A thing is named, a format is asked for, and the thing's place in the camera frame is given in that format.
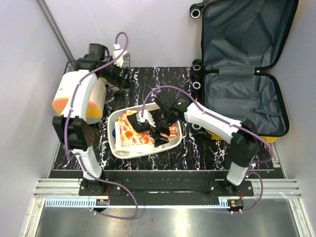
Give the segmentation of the white cloth garment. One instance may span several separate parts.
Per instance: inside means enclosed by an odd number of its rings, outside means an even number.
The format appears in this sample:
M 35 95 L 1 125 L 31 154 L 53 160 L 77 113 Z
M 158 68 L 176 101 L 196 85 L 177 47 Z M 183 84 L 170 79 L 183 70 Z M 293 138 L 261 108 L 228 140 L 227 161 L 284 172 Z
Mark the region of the white cloth garment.
M 149 145 L 149 144 L 122 146 L 120 140 L 115 141 L 115 149 L 118 152 L 128 152 L 128 153 L 130 152 L 147 153 L 147 152 L 156 150 L 154 145 Z

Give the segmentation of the pink yellow drawer box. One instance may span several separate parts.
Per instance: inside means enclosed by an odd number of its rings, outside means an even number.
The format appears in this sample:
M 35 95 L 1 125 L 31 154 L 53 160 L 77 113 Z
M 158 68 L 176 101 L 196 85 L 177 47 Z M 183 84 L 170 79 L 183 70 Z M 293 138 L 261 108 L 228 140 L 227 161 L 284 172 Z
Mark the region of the pink yellow drawer box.
M 103 117 L 105 106 L 106 87 L 95 73 L 80 81 L 88 70 L 79 70 L 65 73 L 60 81 L 52 107 L 58 115 L 71 118 L 79 116 L 88 124 L 98 123 Z

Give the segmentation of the orange white patterned towel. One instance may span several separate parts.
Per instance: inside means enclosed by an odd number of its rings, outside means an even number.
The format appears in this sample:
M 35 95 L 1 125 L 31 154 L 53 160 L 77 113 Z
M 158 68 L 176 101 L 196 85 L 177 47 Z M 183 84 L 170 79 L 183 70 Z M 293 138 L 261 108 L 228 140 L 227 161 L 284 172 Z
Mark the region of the orange white patterned towel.
M 161 133 L 161 135 L 165 138 L 167 138 L 169 141 L 175 140 L 177 138 L 177 131 L 178 131 L 178 125 L 177 123 L 174 123 L 172 126 L 169 127 L 170 135 L 167 136 L 164 133 Z

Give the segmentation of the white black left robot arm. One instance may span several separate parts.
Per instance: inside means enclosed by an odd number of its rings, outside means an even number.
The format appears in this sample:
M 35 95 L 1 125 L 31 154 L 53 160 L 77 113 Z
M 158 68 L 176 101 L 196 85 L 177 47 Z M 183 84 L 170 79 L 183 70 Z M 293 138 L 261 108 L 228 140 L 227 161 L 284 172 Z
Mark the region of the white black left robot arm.
M 69 90 L 68 101 L 59 116 L 54 116 L 52 125 L 59 140 L 64 143 L 68 159 L 76 157 L 85 180 L 92 180 L 89 189 L 97 196 L 102 195 L 107 188 L 105 181 L 99 179 L 102 168 L 93 150 L 94 130 L 88 124 L 87 111 L 90 96 L 97 84 L 106 90 L 130 88 L 130 69 L 124 64 L 129 57 L 126 49 L 118 43 L 114 51 L 109 53 L 107 47 L 92 43 L 89 53 L 75 61 L 75 70 L 63 75 Z

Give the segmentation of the yellow Pikachu suitcase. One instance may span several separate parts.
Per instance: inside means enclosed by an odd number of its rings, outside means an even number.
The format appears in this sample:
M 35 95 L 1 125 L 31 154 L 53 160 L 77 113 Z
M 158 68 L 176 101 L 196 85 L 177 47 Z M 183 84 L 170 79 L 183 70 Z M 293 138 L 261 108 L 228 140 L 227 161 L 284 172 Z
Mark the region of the yellow Pikachu suitcase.
M 277 79 L 278 62 L 298 7 L 296 0 L 204 0 L 189 15 L 201 19 L 199 74 L 202 104 L 228 118 L 251 120 L 273 143 L 289 131 Z

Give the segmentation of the white plastic tray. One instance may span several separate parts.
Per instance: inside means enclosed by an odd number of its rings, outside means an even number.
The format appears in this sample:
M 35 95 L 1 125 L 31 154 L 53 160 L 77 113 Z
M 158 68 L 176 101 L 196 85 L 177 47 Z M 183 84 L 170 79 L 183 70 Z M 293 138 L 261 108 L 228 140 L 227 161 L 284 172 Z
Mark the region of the white plastic tray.
M 161 153 L 178 146 L 182 140 L 180 122 L 170 128 L 169 142 L 154 147 L 154 139 L 149 132 L 136 133 L 127 116 L 139 112 L 142 106 L 134 106 L 111 113 L 108 118 L 108 140 L 113 155 L 119 159 L 131 159 Z

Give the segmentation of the navy blue garment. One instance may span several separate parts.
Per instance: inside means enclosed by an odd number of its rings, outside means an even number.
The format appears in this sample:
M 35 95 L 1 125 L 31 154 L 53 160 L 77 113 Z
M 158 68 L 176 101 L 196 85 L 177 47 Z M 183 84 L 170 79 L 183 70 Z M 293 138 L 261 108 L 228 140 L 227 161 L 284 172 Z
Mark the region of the navy blue garment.
M 114 138 L 116 137 L 116 129 L 115 129 L 115 128 L 112 130 L 112 136 L 113 136 Z

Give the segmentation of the orange floral cloth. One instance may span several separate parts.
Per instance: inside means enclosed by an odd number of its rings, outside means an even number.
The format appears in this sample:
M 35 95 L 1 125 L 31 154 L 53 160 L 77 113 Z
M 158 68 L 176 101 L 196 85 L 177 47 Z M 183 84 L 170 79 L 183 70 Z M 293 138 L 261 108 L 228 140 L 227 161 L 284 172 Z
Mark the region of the orange floral cloth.
M 118 119 L 118 127 L 120 131 L 120 143 L 123 147 L 133 145 L 154 145 L 154 139 L 150 136 L 150 129 L 143 132 L 136 132 L 129 122 L 127 116 L 138 113 L 135 110 L 126 110 Z

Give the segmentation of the black cloth pouch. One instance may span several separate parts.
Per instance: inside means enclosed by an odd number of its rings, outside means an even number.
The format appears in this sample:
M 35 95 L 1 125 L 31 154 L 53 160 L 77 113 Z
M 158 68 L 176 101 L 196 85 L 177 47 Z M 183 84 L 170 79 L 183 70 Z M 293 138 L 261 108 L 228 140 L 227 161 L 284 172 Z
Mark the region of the black cloth pouch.
M 144 110 L 127 116 L 127 120 L 137 133 L 156 127 L 155 118 L 160 110 Z

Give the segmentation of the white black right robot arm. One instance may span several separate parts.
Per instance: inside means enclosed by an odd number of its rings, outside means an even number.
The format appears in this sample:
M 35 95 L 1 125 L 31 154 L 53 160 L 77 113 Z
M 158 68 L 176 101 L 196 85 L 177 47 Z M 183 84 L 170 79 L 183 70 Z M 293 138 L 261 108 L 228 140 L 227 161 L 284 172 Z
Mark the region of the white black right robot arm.
M 170 124 L 183 120 L 219 135 L 229 144 L 230 165 L 224 190 L 228 195 L 237 195 L 242 189 L 241 183 L 246 177 L 248 167 L 261 146 L 259 139 L 255 137 L 254 123 L 225 117 L 191 97 L 176 98 L 167 91 L 158 93 L 154 102 L 160 107 L 159 114 L 153 117 L 158 131 L 166 133 Z

